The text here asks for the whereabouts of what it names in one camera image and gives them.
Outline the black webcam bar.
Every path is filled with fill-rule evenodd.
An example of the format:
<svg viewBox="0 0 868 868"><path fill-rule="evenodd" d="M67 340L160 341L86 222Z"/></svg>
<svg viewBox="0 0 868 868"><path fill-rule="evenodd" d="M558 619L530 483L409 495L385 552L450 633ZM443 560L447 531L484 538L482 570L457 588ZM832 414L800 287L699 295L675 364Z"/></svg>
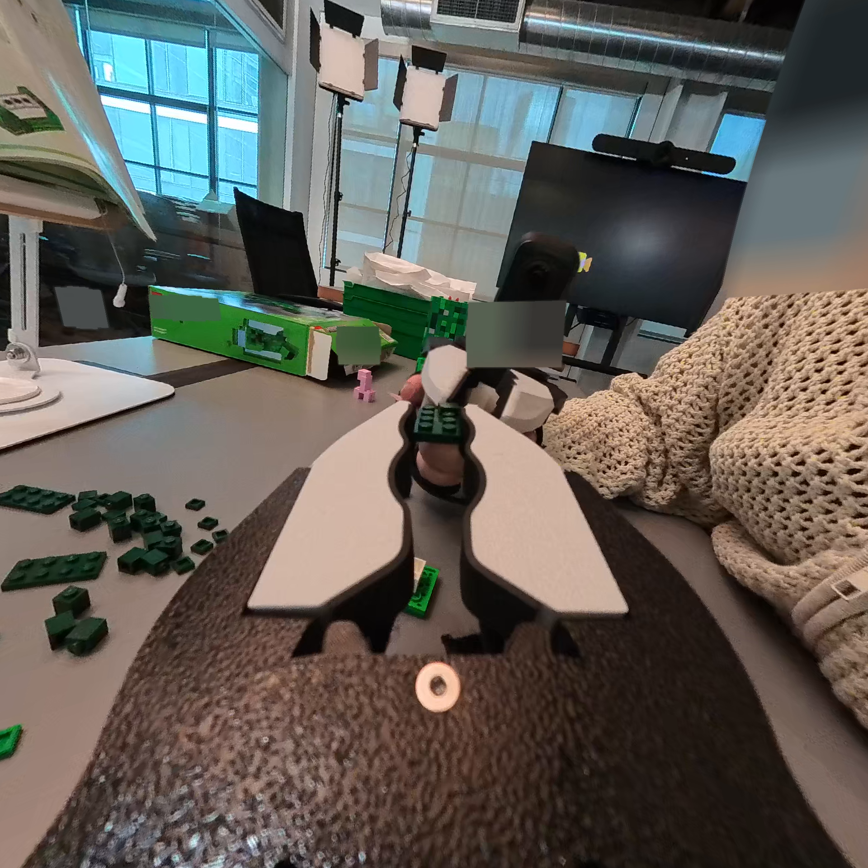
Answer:
<svg viewBox="0 0 868 868"><path fill-rule="evenodd" d="M736 168L736 160L731 156L678 147L668 140L646 142L599 134L593 138L592 149L598 154L637 160L657 168L681 168L721 176Z"/></svg>

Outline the lego instruction booklet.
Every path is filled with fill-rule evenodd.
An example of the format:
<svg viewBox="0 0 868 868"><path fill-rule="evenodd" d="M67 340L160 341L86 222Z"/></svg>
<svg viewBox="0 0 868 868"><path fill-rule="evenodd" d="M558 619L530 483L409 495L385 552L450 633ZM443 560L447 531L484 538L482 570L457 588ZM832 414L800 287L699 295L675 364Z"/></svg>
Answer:
<svg viewBox="0 0 868 868"><path fill-rule="evenodd" d="M156 239L58 1L1 3L1 180L2 214Z"/></svg>

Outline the person's right forearm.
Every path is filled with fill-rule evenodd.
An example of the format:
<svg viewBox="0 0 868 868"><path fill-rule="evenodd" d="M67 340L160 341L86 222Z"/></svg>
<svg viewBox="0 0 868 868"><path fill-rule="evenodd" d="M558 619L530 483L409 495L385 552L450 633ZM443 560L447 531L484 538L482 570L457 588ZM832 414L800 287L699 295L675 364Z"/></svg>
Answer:
<svg viewBox="0 0 868 868"><path fill-rule="evenodd" d="M606 498L704 524L862 529L866 290L730 298L647 377L569 400L544 446Z"/></svg>

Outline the green bin with white bags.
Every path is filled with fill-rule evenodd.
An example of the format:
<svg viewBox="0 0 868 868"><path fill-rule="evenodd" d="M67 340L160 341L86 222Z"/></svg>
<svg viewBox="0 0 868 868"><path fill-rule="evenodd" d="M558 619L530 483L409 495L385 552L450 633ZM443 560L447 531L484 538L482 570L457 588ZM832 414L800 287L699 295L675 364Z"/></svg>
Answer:
<svg viewBox="0 0 868 868"><path fill-rule="evenodd" d="M417 360L429 339L461 341L476 282L448 277L379 252L363 255L344 277L343 310L387 325L394 354Z"/></svg>

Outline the green lego base, tan brick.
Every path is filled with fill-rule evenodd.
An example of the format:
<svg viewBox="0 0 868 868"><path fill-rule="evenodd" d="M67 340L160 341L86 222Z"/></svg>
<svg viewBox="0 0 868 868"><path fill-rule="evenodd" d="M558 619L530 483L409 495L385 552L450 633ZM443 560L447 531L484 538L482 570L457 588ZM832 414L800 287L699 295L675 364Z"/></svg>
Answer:
<svg viewBox="0 0 868 868"><path fill-rule="evenodd" d="M414 558L414 588L404 613L417 619L428 616L432 599L439 585L440 570L420 557Z"/></svg>

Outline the dark monitor screen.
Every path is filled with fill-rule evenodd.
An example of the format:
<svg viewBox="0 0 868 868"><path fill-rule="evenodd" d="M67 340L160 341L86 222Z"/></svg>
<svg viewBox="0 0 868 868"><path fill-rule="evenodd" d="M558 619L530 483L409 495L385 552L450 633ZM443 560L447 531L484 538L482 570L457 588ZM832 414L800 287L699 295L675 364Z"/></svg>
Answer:
<svg viewBox="0 0 868 868"><path fill-rule="evenodd" d="M592 260L567 293L584 308L694 331L722 286L747 184L533 142L496 279L528 233Z"/></svg>

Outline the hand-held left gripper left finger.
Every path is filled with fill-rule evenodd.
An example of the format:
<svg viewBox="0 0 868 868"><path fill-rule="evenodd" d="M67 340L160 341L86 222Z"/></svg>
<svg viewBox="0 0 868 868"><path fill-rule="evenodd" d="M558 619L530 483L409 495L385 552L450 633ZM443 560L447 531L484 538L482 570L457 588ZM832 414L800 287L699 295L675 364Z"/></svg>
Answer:
<svg viewBox="0 0 868 868"><path fill-rule="evenodd" d="M414 407L395 402L313 462L248 610L391 623L414 589L406 503Z"/></svg>

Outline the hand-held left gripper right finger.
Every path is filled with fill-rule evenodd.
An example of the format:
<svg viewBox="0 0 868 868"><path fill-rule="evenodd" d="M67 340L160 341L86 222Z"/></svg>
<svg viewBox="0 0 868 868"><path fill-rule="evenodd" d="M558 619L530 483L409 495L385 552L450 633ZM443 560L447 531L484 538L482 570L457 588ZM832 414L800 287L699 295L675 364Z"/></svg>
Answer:
<svg viewBox="0 0 868 868"><path fill-rule="evenodd" d="M477 406L464 417L478 476L462 533L468 567L543 623L625 616L627 601L558 463Z"/></svg>

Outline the ceiling air duct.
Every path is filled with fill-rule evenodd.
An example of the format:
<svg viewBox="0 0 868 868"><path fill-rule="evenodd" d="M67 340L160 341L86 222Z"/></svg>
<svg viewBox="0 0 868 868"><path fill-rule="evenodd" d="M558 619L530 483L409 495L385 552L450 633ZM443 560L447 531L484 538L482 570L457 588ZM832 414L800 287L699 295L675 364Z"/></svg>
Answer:
<svg viewBox="0 0 868 868"><path fill-rule="evenodd" d="M385 32L503 50L617 59L782 55L783 28L601 2L380 2Z"/></svg>

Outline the green lego box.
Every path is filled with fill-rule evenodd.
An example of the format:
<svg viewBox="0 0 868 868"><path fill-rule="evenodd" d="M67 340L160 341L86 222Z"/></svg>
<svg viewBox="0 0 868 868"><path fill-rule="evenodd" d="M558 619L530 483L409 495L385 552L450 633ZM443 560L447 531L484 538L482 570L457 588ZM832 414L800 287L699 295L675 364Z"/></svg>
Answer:
<svg viewBox="0 0 868 868"><path fill-rule="evenodd" d="M319 381L377 366L397 348L385 327L322 298L151 286L148 305L157 339ZM334 342L342 328L377 334L377 358L342 359Z"/></svg>

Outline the white round-cornered base plate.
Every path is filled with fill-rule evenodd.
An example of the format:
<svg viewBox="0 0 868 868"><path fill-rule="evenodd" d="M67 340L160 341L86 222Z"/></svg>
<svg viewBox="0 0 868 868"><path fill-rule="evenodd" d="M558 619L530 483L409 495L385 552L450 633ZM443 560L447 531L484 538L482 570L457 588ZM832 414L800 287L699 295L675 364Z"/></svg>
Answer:
<svg viewBox="0 0 868 868"><path fill-rule="evenodd" d="M8 215L10 327L2 356L1 450L46 439L175 395L159 381L40 357L39 237L34 216Z"/></svg>

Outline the studio light panel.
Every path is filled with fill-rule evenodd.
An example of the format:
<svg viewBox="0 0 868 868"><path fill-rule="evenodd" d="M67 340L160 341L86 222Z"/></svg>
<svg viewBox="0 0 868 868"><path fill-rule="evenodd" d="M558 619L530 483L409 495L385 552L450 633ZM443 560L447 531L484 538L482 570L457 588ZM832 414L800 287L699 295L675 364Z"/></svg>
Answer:
<svg viewBox="0 0 868 868"><path fill-rule="evenodd" d="M342 201L341 171L344 115L349 103L362 103L378 86L378 41L362 37L363 15L336 2L324 1L320 13L311 11L310 63L317 85L332 96L329 126L327 211L329 285L334 287L340 266L338 233Z"/></svg>
<svg viewBox="0 0 868 868"><path fill-rule="evenodd" d="M399 124L411 129L405 198L396 247L400 258L405 243L406 225L410 214L410 192L415 174L418 146L425 132L437 132L439 126L451 120L458 75L444 75L445 52L412 45L410 58L399 58L393 103Z"/></svg>

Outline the scattered dark green lego pieces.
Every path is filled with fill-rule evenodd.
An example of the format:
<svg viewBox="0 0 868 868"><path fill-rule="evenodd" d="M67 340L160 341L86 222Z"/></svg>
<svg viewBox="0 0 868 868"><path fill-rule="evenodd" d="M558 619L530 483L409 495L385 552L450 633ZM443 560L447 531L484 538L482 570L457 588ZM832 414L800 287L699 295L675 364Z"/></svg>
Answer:
<svg viewBox="0 0 868 868"><path fill-rule="evenodd" d="M129 544L115 561L123 576L186 576L196 569L198 559L229 536L217 517L202 515L196 528L203 536L184 542L182 525L160 512L148 493L92 490L74 495L17 484L2 492L1 505L35 515L54 515L69 508L74 532L101 528L109 542ZM44 621L49 647L67 650L72 656L88 656L108 637L109 624L106 618L90 613L90 592L84 584L99 578L108 564L109 552L105 550L21 559L3 578L2 592L59 587L51 599L52 614Z"/></svg>

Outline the dark green lego brick stack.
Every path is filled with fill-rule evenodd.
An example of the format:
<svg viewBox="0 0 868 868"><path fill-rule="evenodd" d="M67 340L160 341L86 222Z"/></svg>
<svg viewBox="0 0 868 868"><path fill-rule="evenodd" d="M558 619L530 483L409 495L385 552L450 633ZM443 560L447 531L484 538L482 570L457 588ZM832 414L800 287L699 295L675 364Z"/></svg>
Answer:
<svg viewBox="0 0 868 868"><path fill-rule="evenodd" d="M420 406L413 428L413 440L415 443L463 443L462 407L456 404Z"/></svg>

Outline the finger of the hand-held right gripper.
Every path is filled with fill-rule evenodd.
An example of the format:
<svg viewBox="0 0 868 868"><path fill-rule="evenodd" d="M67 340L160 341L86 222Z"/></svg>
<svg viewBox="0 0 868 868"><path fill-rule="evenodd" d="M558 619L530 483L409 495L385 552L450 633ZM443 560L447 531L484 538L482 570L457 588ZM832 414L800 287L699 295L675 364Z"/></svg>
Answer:
<svg viewBox="0 0 868 868"><path fill-rule="evenodd" d="M505 373L498 384L498 419L518 433L535 433L555 410L547 381Z"/></svg>
<svg viewBox="0 0 868 868"><path fill-rule="evenodd" d="M470 370L466 351L456 344L428 350L422 368L422 406L465 406Z"/></svg>

